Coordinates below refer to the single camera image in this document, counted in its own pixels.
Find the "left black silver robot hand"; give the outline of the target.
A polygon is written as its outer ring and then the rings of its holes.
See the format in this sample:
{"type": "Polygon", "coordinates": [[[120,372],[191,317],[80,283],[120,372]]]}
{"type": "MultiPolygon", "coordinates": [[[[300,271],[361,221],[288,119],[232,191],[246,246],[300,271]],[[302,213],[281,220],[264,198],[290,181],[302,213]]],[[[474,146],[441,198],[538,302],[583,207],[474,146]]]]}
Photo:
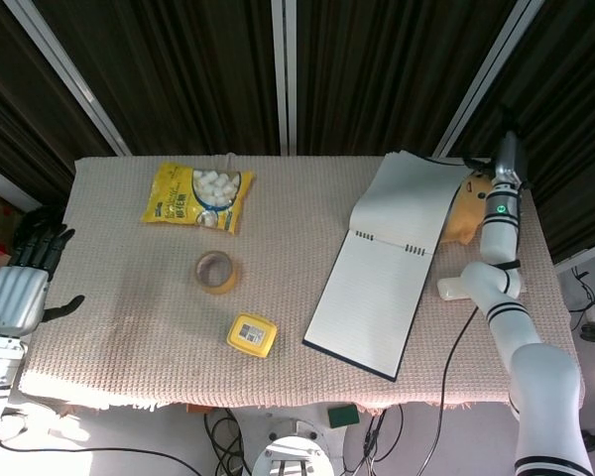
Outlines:
{"type": "Polygon", "coordinates": [[[11,258],[0,268],[0,336],[22,338],[42,323],[75,312],[78,295],[67,304],[46,307],[60,259],[75,230],[63,222],[65,208],[44,205],[24,215],[17,226],[11,258]]]}

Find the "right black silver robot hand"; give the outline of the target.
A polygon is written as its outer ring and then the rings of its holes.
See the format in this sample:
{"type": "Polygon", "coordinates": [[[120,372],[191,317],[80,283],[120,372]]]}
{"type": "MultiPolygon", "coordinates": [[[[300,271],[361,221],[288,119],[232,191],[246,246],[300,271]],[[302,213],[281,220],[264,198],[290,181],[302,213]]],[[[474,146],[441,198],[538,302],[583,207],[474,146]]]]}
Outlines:
{"type": "Polygon", "coordinates": [[[515,189],[521,188],[527,181],[528,161],[522,138],[515,130],[505,132],[494,158],[483,161],[464,157],[463,163],[475,173],[491,181],[508,183],[515,189]]]}

